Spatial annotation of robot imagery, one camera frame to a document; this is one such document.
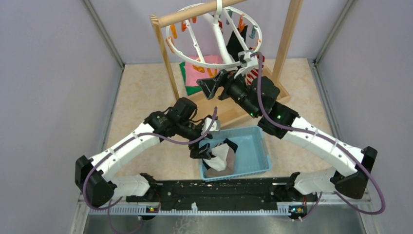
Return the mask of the grey striped-cuff sock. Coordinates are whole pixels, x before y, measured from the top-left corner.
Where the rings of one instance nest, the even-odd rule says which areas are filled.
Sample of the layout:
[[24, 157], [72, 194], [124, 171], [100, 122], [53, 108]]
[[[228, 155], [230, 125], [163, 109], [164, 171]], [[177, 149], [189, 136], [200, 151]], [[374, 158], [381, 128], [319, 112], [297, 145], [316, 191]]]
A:
[[235, 152], [229, 148], [226, 155], [224, 153], [215, 151], [217, 155], [209, 160], [204, 160], [206, 163], [206, 172], [204, 173], [206, 178], [230, 176], [234, 173], [235, 167]]

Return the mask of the light blue plastic basket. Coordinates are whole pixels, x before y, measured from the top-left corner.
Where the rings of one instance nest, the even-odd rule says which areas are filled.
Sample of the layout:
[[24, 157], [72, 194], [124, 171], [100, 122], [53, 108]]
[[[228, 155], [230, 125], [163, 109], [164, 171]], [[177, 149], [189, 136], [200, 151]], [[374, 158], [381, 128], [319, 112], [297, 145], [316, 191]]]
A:
[[271, 169], [272, 163], [265, 144], [264, 134], [258, 126], [221, 130], [213, 133], [212, 136], [212, 139], [207, 138], [200, 141], [200, 146], [209, 143], [211, 147], [215, 147], [226, 139], [238, 146], [235, 153], [234, 172], [226, 176], [207, 177], [207, 168], [200, 162], [199, 169], [202, 180], [210, 182], [235, 179], [262, 174]]

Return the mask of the white round clip hanger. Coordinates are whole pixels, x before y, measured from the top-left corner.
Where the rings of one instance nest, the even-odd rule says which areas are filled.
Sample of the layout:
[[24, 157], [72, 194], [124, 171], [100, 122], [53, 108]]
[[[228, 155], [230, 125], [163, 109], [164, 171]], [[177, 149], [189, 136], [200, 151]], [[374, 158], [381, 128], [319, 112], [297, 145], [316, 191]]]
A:
[[[246, 50], [262, 47], [263, 33], [259, 24], [245, 11], [235, 7], [237, 0], [211, 0], [195, 3], [160, 17], [159, 29], [165, 48], [185, 62], [206, 68], [235, 68], [240, 62], [230, 60], [226, 44], [235, 32]], [[220, 55], [222, 64], [204, 61], [204, 56]]]

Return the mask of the white sock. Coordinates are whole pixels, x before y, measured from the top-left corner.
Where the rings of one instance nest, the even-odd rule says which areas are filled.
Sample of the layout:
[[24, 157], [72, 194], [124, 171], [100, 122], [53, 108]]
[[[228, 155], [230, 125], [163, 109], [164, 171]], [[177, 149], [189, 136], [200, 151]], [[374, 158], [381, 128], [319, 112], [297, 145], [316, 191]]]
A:
[[227, 144], [220, 144], [212, 148], [213, 157], [210, 160], [204, 159], [204, 162], [216, 171], [223, 171], [227, 168], [227, 155], [230, 147]]

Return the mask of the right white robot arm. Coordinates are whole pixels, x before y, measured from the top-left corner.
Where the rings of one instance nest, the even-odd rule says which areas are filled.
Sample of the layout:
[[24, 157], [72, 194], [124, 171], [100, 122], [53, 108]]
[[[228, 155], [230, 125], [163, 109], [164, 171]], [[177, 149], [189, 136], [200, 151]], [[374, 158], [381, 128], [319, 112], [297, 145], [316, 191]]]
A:
[[363, 149], [348, 145], [319, 130], [298, 112], [276, 101], [280, 90], [272, 80], [263, 76], [261, 81], [246, 84], [234, 72], [221, 70], [214, 78], [197, 80], [207, 99], [223, 87], [219, 100], [231, 98], [252, 117], [259, 117], [258, 126], [267, 134], [295, 143], [317, 155], [331, 165], [324, 171], [293, 173], [293, 182], [286, 186], [286, 196], [300, 200], [313, 192], [338, 192], [352, 199], [363, 198], [369, 178], [360, 169], [361, 163], [368, 172], [373, 168], [377, 150], [371, 146]]

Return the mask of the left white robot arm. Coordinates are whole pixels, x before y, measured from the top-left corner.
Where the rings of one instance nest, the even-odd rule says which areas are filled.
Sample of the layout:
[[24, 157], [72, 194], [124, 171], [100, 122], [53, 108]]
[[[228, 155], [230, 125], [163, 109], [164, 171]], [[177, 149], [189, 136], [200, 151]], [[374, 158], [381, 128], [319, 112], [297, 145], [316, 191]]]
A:
[[154, 183], [147, 175], [116, 177], [116, 173], [133, 158], [162, 141], [187, 145], [193, 159], [210, 159], [208, 146], [200, 146], [204, 138], [212, 138], [217, 127], [217, 108], [212, 115], [193, 121], [197, 105], [186, 97], [164, 111], [150, 113], [129, 135], [90, 158], [81, 156], [75, 162], [75, 184], [85, 203], [94, 210], [111, 208], [114, 197], [139, 196], [151, 201], [156, 196]]

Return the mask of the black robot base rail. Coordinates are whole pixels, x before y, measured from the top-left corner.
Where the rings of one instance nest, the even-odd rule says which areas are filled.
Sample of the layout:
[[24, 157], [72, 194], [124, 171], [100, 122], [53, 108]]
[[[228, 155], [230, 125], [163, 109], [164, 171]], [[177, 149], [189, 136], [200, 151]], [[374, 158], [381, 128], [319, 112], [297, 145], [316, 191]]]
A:
[[162, 211], [274, 211], [280, 202], [315, 202], [318, 196], [297, 192], [288, 177], [203, 180], [158, 180], [144, 196], [128, 196], [131, 203], [159, 203]]

